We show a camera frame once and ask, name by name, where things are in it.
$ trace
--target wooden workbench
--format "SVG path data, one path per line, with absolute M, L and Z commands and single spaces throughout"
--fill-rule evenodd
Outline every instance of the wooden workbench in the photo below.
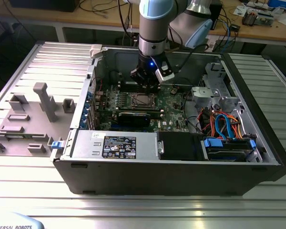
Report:
M 286 45 L 286 26 L 275 21 L 272 27 L 267 26 L 244 26 L 241 23 L 242 17 L 233 15 L 234 7 L 241 5 L 238 0 L 223 0 L 227 16 L 232 23 L 241 26 L 237 40 L 243 42 L 269 43 Z M 93 0 L 93 4 L 104 3 L 104 0 Z M 99 6 L 97 9 L 102 10 L 112 6 L 116 6 L 116 2 L 108 5 Z M 90 0 L 82 4 L 85 9 L 91 10 Z M 63 27 L 71 28 L 86 28 L 99 30 L 122 31 L 118 8 L 108 10 L 104 18 L 92 12 L 84 11 L 77 8 L 74 12 L 59 12 L 51 10 L 34 10 L 10 7 L 13 14 L 23 23 L 41 24 L 54 26 L 58 34 L 60 42 L 65 41 Z M 122 13 L 125 17 L 128 11 L 128 6 L 122 6 Z M 139 28 L 140 13 L 137 5 L 133 6 L 133 27 L 134 32 Z M 6 22 L 15 22 L 5 6 L 0 0 L 0 19 Z M 222 24 L 219 22 L 214 31 L 209 32 L 208 38 L 218 39 L 219 36 L 225 34 Z

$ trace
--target black connector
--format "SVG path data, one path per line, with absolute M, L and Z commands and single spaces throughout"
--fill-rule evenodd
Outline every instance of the black connector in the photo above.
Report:
M 233 32 L 238 32 L 240 30 L 240 26 L 239 25 L 235 25 L 235 24 L 231 24 L 230 27 L 229 27 L 229 30 L 233 31 Z

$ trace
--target blue drive bracket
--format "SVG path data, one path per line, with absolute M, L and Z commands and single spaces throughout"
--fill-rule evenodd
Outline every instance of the blue drive bracket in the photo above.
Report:
M 204 146 L 208 147 L 224 147 L 221 139 L 217 138 L 207 138 L 204 140 Z

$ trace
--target red cable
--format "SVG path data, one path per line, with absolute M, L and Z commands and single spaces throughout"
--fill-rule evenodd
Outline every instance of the red cable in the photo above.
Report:
M 101 80 L 101 86 L 100 86 L 99 92 L 100 92 L 101 89 L 102 89 L 102 85 L 103 85 L 103 80 Z

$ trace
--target table leg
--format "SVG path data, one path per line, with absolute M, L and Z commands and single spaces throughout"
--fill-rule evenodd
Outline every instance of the table leg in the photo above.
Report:
M 67 42 L 66 36 L 63 32 L 63 27 L 61 26 L 55 26 L 57 38 L 59 42 Z

